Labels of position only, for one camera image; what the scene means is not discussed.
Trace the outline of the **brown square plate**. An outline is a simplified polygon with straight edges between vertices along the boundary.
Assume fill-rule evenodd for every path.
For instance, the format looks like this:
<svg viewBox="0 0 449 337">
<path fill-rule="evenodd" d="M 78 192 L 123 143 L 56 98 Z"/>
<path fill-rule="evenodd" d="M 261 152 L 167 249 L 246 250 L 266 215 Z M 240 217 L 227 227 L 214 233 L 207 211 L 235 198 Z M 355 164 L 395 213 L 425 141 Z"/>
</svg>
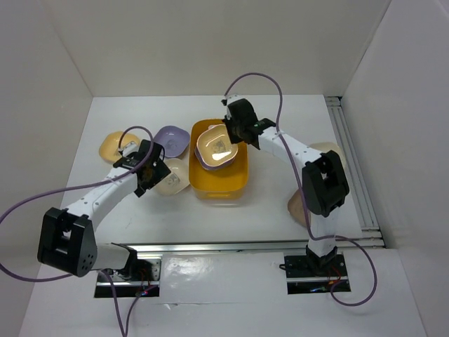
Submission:
<svg viewBox="0 0 449 337">
<path fill-rule="evenodd" d="M 296 190 L 287 204 L 287 210 L 292 219 L 304 228 L 307 228 L 306 218 L 311 223 L 311 213 L 309 210 L 305 211 L 300 195 L 300 191 Z"/>
</svg>

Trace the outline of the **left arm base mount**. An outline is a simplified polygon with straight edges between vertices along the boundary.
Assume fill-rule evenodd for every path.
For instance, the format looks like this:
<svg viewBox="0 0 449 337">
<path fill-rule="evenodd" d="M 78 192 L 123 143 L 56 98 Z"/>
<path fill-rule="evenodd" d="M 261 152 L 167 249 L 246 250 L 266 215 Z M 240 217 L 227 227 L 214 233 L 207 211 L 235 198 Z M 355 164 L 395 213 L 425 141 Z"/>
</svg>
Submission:
<svg viewBox="0 0 449 337">
<path fill-rule="evenodd" d="M 160 258 L 140 258 L 137 250 L 123 244 L 101 244 L 93 269 L 98 273 L 96 298 L 159 296 Z"/>
</svg>

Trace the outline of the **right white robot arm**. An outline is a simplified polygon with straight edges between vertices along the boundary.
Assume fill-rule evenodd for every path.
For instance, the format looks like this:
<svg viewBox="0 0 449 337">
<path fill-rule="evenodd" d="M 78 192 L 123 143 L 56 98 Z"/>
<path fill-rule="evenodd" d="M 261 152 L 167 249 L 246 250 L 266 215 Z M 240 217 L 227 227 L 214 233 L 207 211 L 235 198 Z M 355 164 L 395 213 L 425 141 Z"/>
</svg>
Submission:
<svg viewBox="0 0 449 337">
<path fill-rule="evenodd" d="M 241 96 L 224 98 L 222 104 L 226 107 L 222 121 L 232 143 L 244 142 L 292 165 L 309 233 L 306 266 L 313 275 L 322 275 L 336 256 L 339 208 L 349 194 L 340 155 L 315 150 L 272 120 L 258 119 L 251 103 Z"/>
</svg>

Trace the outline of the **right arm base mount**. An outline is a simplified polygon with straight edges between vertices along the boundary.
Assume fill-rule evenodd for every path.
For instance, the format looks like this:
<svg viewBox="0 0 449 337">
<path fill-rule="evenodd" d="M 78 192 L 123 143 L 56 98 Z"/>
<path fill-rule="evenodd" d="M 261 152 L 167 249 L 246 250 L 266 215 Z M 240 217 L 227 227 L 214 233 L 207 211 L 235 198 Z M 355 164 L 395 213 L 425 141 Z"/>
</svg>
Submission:
<svg viewBox="0 0 449 337">
<path fill-rule="evenodd" d="M 285 253 L 279 268 L 286 276 L 288 295 L 350 292 L 346 261 L 341 253 L 319 271 L 313 271 L 305 253 Z"/>
</svg>

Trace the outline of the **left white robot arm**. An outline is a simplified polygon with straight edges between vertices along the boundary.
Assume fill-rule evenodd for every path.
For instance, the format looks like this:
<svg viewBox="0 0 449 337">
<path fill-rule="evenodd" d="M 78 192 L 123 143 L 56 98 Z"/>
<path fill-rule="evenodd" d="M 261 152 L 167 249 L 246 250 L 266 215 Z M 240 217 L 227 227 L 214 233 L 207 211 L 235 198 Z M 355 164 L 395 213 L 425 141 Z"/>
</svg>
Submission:
<svg viewBox="0 0 449 337">
<path fill-rule="evenodd" d="M 128 195 L 141 197 L 170 174 L 164 147 L 143 140 L 109 171 L 100 186 L 64 209 L 50 208 L 43 216 L 37 251 L 40 263 L 77 277 L 91 270 L 113 270 L 123 280 L 150 266 L 124 244 L 98 244 L 95 232 L 104 218 Z"/>
</svg>

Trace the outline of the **cream plate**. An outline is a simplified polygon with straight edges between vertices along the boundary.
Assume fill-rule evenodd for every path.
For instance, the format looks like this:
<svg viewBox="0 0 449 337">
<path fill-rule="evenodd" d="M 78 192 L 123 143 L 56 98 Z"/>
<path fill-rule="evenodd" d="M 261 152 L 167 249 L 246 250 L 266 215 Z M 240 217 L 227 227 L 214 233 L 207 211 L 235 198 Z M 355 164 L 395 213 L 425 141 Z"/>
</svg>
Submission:
<svg viewBox="0 0 449 337">
<path fill-rule="evenodd" d="M 344 152 L 336 143 L 332 142 L 312 143 L 310 145 L 310 148 L 315 149 L 321 153 L 327 153 L 329 151 L 336 152 L 340 158 L 340 161 L 342 162 L 343 169 L 347 168 L 347 160 L 344 156 Z"/>
<path fill-rule="evenodd" d="M 175 195 L 189 186 L 189 169 L 183 160 L 170 158 L 164 163 L 170 169 L 170 173 L 155 186 L 155 190 L 160 195 Z"/>
</svg>

